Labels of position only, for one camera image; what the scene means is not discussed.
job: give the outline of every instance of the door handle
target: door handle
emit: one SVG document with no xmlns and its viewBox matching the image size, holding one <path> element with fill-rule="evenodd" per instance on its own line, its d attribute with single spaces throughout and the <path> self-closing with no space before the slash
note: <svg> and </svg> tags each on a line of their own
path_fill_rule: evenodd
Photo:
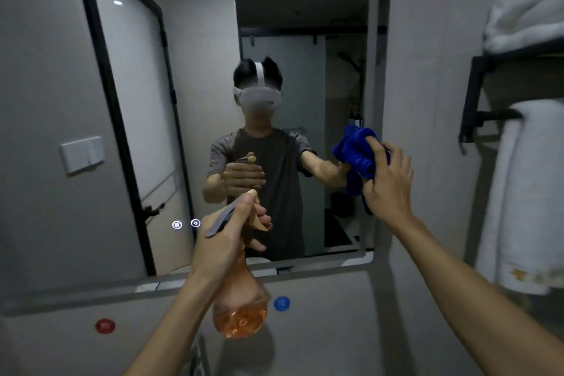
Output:
<svg viewBox="0 0 564 376">
<path fill-rule="evenodd" d="M 153 209 L 152 206 L 147 206 L 143 209 L 143 214 L 145 214 L 145 220 L 148 219 L 149 217 L 155 217 L 158 216 L 161 213 L 161 210 L 165 208 L 165 203 L 163 202 L 162 204 L 159 205 L 159 208 Z"/>
</svg>

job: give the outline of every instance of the black metal shelf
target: black metal shelf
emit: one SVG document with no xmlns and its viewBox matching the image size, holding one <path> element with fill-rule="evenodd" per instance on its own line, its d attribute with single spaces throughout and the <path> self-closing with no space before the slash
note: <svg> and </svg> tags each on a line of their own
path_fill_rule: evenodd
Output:
<svg viewBox="0 0 564 376">
<path fill-rule="evenodd" d="M 517 110 L 512 109 L 478 110 L 478 101 L 484 78 L 488 73 L 493 72 L 497 65 L 511 61 L 554 60 L 555 58 L 564 59 L 564 38 L 504 54 L 485 54 L 472 58 L 466 100 L 464 101 L 462 122 L 460 124 L 459 143 L 474 143 L 475 129 L 483 127 L 486 121 L 519 119 L 522 117 Z"/>
</svg>

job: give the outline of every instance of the gray t-shirt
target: gray t-shirt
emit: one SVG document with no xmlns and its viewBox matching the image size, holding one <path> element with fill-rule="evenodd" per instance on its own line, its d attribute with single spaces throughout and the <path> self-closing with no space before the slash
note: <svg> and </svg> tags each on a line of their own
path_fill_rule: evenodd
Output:
<svg viewBox="0 0 564 376">
<path fill-rule="evenodd" d="M 302 194 L 298 172 L 311 177 L 302 166 L 302 153 L 313 152 L 306 137 L 276 130 L 264 138 L 253 138 L 244 129 L 221 137 L 211 145 L 208 177 L 225 171 L 225 166 L 248 152 L 257 157 L 266 184 L 258 191 L 261 205 L 272 217 L 272 229 L 245 231 L 266 246 L 264 253 L 247 250 L 247 257 L 260 256 L 272 261 L 300 258 L 304 255 L 302 235 Z"/>
</svg>

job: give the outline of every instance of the blue cloth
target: blue cloth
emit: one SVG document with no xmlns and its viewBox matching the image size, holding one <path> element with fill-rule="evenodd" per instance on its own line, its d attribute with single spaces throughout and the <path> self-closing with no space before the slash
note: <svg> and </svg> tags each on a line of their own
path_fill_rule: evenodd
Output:
<svg viewBox="0 0 564 376">
<path fill-rule="evenodd" d="M 337 160 L 346 162 L 351 166 L 349 174 L 347 174 L 347 193 L 352 196 L 362 195 L 363 178 L 367 180 L 374 178 L 374 152 L 366 141 L 366 137 L 378 139 L 376 133 L 370 128 L 348 125 L 345 128 L 343 139 L 332 149 Z M 390 152 L 387 149 L 386 158 L 388 165 L 390 165 Z M 372 215 L 364 197 L 362 197 L 362 203 L 366 213 Z"/>
</svg>

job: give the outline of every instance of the orange liquid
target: orange liquid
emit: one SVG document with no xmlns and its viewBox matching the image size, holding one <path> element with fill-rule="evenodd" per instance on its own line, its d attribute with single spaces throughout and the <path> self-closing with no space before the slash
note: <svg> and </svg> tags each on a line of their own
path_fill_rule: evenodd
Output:
<svg viewBox="0 0 564 376">
<path fill-rule="evenodd" d="M 236 310 L 216 312 L 213 322 L 215 329 L 228 339 L 242 339 L 255 334 L 262 327 L 268 315 L 268 300 L 254 301 Z"/>
</svg>

